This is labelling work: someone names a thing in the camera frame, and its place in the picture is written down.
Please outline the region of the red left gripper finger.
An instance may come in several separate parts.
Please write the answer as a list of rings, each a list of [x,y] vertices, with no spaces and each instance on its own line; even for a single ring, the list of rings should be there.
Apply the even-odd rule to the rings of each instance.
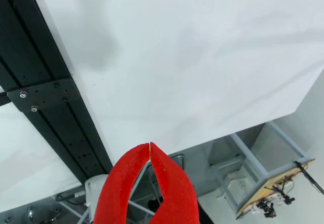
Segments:
[[[133,185],[149,160],[149,143],[132,148],[118,160],[100,193],[93,223],[126,223]]]

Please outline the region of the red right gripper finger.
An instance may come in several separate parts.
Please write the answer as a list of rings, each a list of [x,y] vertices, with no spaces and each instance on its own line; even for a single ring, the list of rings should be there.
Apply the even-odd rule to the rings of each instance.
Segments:
[[[153,142],[150,159],[164,200],[150,223],[199,223],[196,193],[186,173]]]

